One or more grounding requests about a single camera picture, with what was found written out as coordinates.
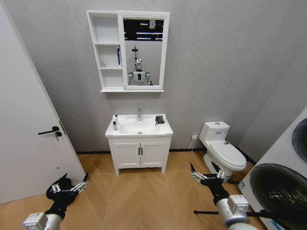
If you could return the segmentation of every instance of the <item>washing machine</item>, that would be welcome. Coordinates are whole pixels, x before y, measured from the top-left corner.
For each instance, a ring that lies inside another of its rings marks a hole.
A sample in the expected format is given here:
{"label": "washing machine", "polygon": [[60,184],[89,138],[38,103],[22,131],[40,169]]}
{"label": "washing machine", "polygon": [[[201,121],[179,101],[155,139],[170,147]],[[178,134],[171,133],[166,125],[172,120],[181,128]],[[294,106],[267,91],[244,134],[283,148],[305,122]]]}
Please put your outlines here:
{"label": "washing machine", "polygon": [[[307,213],[307,107],[238,185],[254,211]],[[260,218],[269,230],[307,230],[306,218]]]}

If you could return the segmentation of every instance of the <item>toilet tank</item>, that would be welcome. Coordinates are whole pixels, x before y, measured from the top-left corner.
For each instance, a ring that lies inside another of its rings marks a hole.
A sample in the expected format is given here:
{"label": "toilet tank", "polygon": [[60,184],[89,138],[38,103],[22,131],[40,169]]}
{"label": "toilet tank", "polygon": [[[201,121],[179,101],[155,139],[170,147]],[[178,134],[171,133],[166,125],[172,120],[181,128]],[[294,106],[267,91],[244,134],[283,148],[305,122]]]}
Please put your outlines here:
{"label": "toilet tank", "polygon": [[225,140],[229,125],[223,121],[205,122],[200,133],[200,140],[205,141],[219,141]]}

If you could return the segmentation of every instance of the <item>gray wall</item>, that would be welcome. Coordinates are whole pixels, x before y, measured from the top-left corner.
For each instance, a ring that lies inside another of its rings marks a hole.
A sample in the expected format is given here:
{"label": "gray wall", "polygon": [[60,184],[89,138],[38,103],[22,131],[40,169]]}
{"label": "gray wall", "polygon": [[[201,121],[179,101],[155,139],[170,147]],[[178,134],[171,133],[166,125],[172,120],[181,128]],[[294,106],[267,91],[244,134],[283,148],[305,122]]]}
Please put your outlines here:
{"label": "gray wall", "polygon": [[307,39],[239,143],[258,161],[307,105]]}
{"label": "gray wall", "polygon": [[[108,150],[112,114],[138,107],[167,114],[171,148],[187,148],[190,135],[212,120],[227,122],[227,138],[238,145],[280,81],[290,72],[301,76],[294,66],[306,60],[298,55],[306,39],[305,0],[6,3],[77,151]],[[99,92],[86,9],[170,12],[164,93]]]}

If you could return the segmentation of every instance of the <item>mirror cabinet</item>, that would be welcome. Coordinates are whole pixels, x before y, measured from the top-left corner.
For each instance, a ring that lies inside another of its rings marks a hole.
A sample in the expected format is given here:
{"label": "mirror cabinet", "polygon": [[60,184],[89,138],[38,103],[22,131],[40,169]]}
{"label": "mirror cabinet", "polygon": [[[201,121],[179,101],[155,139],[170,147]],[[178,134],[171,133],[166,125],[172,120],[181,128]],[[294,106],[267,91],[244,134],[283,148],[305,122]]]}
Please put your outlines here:
{"label": "mirror cabinet", "polygon": [[168,12],[87,11],[101,92],[163,92]]}

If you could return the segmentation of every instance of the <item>white shelf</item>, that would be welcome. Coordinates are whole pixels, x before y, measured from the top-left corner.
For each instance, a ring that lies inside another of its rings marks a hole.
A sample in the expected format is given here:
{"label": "white shelf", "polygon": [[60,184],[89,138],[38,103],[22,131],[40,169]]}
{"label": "white shelf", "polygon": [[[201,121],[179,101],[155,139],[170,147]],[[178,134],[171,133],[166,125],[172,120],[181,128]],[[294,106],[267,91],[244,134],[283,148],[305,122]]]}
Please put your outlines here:
{"label": "white shelf", "polygon": [[164,90],[125,90],[124,87],[105,87],[101,92],[164,92]]}
{"label": "white shelf", "polygon": [[99,67],[101,70],[116,70],[116,69],[123,69],[122,67]]}
{"label": "white shelf", "polygon": [[96,46],[119,46],[119,42],[94,42]]}
{"label": "white shelf", "polygon": [[125,92],[124,87],[104,87],[101,92]]}
{"label": "white shelf", "polygon": [[89,10],[87,17],[101,81],[101,92],[124,92],[123,69],[118,64],[120,45],[117,12]]}

